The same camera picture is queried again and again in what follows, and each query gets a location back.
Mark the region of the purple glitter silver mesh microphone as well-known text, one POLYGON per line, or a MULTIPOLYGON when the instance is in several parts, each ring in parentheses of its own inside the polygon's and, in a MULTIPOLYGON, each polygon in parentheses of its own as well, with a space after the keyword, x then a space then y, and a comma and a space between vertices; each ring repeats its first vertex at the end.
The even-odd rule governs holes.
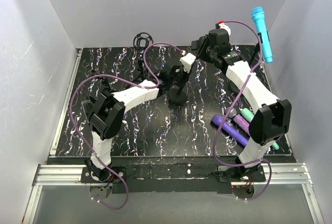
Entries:
POLYGON ((237 113, 235 109, 232 109, 228 115, 228 118, 233 120, 246 134, 250 134, 249 126, 250 124, 240 115, 237 113))

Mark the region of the mint green microphone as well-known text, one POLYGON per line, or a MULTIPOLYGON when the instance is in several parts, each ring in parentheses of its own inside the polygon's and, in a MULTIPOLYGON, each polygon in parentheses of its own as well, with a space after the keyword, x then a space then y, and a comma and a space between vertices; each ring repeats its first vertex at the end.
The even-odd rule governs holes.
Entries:
MULTIPOLYGON (((248 108, 242 109, 240 111, 240 114, 248 123, 251 123, 252 119, 254 118, 254 114, 248 108)), ((272 144, 272 147, 275 150, 279 149, 279 145, 276 142, 272 144)))

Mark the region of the purple foam head microphone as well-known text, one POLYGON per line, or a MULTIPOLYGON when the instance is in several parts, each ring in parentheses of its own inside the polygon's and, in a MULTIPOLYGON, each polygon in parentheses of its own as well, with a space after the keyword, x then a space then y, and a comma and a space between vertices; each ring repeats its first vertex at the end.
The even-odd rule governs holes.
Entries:
MULTIPOLYGON (((212 123, 216 127, 219 127, 223 120, 224 120, 223 117, 218 114, 212 117, 212 123)), ((245 147, 248 144, 248 140, 242 134, 240 134, 236 129, 234 129, 231 125, 229 125, 227 122, 224 123, 222 130, 225 131, 227 134, 229 134, 243 147, 245 147)))

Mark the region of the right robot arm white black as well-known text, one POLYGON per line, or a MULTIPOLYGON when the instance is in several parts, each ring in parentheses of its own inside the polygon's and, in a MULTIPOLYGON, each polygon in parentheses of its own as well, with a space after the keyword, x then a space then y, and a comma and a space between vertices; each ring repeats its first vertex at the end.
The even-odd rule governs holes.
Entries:
POLYGON ((191 48, 197 52, 198 59, 214 64, 236 85, 254 112, 249 125, 250 139, 234 169, 238 180, 249 180, 254 174, 253 167, 260 164, 268 148, 288 132, 292 105, 289 100, 280 100, 271 93, 240 52, 231 49, 226 30, 210 30, 192 41, 191 48))

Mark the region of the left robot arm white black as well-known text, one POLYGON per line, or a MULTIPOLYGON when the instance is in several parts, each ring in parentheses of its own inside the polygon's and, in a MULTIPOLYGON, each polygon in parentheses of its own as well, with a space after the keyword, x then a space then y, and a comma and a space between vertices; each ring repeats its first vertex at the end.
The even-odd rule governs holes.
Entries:
POLYGON ((125 113, 164 94, 173 104, 186 103, 187 96, 182 90, 191 71, 191 66, 174 65, 157 71, 156 77, 141 73, 136 79, 139 82, 137 87, 126 87, 118 92, 110 88, 107 79, 103 80, 103 91, 97 98, 91 97, 84 103, 94 149, 85 164, 93 179, 103 183, 110 178, 110 169, 107 167, 111 164, 110 150, 113 137, 121 129, 125 113))

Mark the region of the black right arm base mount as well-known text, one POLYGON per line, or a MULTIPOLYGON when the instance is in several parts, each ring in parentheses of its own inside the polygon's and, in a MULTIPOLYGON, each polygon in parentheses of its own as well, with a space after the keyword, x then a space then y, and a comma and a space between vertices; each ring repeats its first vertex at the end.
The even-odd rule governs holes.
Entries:
POLYGON ((218 166, 216 176, 220 182, 240 182, 253 179, 253 182, 262 183, 266 180, 262 165, 251 168, 218 166))

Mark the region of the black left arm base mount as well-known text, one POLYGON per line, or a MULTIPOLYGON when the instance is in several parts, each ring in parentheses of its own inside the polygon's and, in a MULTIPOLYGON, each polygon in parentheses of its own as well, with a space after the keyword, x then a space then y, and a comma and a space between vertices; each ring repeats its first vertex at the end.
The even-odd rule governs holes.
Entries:
MULTIPOLYGON (((111 169, 117 173, 121 178, 125 179, 127 175, 127 168, 124 166, 113 166, 111 169)), ((99 170, 97 173, 85 166, 81 173, 81 183, 120 183, 121 180, 107 169, 99 170)))

